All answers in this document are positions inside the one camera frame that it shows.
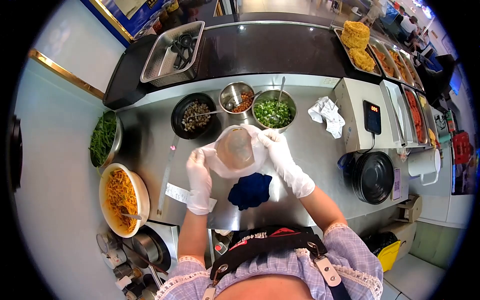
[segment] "green vegetable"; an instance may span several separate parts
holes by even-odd
[[[117,131],[117,119],[105,118],[105,112],[98,118],[98,123],[93,130],[90,147],[97,164],[102,165],[108,157]]]
[[[258,99],[260,102],[256,102],[253,107],[253,113],[257,120],[268,128],[282,128],[289,125],[292,122],[292,115],[290,109],[284,102],[278,103],[277,98],[265,98]],[[278,122],[271,118],[276,115]]]

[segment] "shredded orange vegetable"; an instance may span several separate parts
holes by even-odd
[[[133,184],[125,171],[118,169],[110,173],[106,185],[106,193],[107,199],[105,200],[104,205],[113,211],[114,215],[117,216],[122,224],[127,227],[127,233],[132,232],[135,229],[137,220],[120,214],[138,214],[135,190],[133,189]]]

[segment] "lace trim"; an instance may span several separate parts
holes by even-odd
[[[188,256],[188,255],[182,256],[181,258],[179,258],[178,263],[183,263],[183,262],[192,262],[192,263],[200,264],[205,268],[204,263],[202,263],[201,261],[199,261],[193,256]]]
[[[308,262],[310,264],[310,267],[318,270],[316,265],[313,263],[313,260],[310,258],[310,251],[307,248],[295,249],[295,254],[297,255],[298,258],[306,256],[308,258]]]
[[[209,277],[210,274],[207,271],[195,272],[187,275],[175,276],[167,280],[158,290],[155,296],[155,300],[163,300],[168,293],[174,288],[194,280],[198,276]]]
[[[337,228],[348,228],[348,225],[345,225],[343,223],[333,223],[331,224],[324,232],[324,238],[325,236],[330,232],[332,231],[333,229],[337,229]]]
[[[332,265],[338,274],[370,290],[375,300],[380,300],[384,286],[378,277],[341,265]]]

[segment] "table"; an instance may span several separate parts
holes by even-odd
[[[255,91],[268,87],[255,87]],[[298,115],[292,125],[283,134],[286,136],[294,161],[307,173],[326,194],[338,205],[346,219],[366,215],[383,208],[395,205],[408,197],[408,166],[401,162],[396,150],[385,150],[392,158],[394,166],[401,169],[401,198],[391,201],[389,198],[379,205],[360,201],[344,181],[342,171],[336,162],[345,153],[343,138],[334,139],[325,130],[325,123],[312,121],[307,113],[314,102],[323,96],[335,101],[331,88],[286,86],[295,100]],[[207,92],[217,101],[220,91]],[[162,214],[157,213],[158,199],[164,170],[170,165],[168,182],[189,190],[185,163],[191,151],[197,147],[213,142],[210,140],[180,139],[171,162],[168,162],[170,146],[175,134],[170,125],[170,114],[175,104],[182,97],[157,101],[151,104],[132,108],[119,113],[125,127],[122,149],[115,162],[123,163],[137,172],[144,180],[150,195],[149,219],[174,225],[181,225],[186,213],[186,204],[165,196]],[[255,124],[253,118],[243,121],[233,120],[226,113],[218,114],[222,128],[242,122]],[[267,159],[259,173],[272,176],[270,184],[270,200],[259,207],[239,211],[228,201],[228,193],[237,180],[227,180],[211,171],[213,188],[211,197],[218,202],[212,213],[208,215],[207,226],[214,229],[243,230],[265,225],[282,224],[297,226],[313,226],[315,223],[303,208],[291,189],[274,171],[270,159]]]

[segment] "plaid shirt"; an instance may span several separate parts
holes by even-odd
[[[379,300],[383,291],[383,270],[373,255],[347,225],[332,224],[324,233],[326,256],[336,269],[352,298]],[[236,271],[225,275],[216,286],[216,296],[227,287],[257,275],[281,274],[303,280],[317,300],[333,300],[332,293],[313,263],[307,249],[271,252],[242,263]],[[168,281],[158,291],[156,300],[201,300],[209,284],[210,269],[191,256],[179,259]]]

